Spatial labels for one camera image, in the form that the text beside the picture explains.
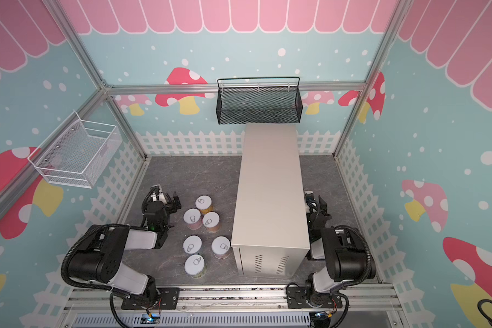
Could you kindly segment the yellow label can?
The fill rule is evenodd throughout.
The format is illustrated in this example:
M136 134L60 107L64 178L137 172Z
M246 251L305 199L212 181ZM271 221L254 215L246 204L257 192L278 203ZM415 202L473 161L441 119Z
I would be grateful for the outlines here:
M208 195L201 195L195 201L195 207L205 215L213 211L213 201Z

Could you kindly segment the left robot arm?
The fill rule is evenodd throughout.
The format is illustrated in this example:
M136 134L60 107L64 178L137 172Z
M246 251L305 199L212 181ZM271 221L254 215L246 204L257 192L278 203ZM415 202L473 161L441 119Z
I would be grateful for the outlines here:
M61 264L61 278L76 288L107 291L122 300L123 310L174 310L179 288L157 288L153 276L123 263L129 250L159 250L168 238L170 215L182 208L177 194L154 186L142 202L139 226L92 225L69 249Z

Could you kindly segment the pink label can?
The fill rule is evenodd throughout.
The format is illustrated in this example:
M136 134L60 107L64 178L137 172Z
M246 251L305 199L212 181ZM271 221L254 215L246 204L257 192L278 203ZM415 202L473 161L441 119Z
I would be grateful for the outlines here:
M202 227L202 214L198 209L187 210L183 219L190 230L197 230Z

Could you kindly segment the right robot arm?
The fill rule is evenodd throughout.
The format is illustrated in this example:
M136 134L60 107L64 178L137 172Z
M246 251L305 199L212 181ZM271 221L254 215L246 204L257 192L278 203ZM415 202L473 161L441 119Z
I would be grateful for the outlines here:
M357 228L338 225L328 228L332 216L327 203L305 192L307 230L310 240L309 260L325 266L311 273L306 281L306 301L313 308L337 306L342 289L373 279L377 268L368 243Z

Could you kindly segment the orange label can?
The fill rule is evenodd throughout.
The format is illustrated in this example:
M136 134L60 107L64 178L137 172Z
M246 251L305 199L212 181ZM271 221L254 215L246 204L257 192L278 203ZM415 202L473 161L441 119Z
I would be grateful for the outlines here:
M221 226L220 216L216 212L206 213L205 216L203 216L202 223L206 231L216 233L219 231Z

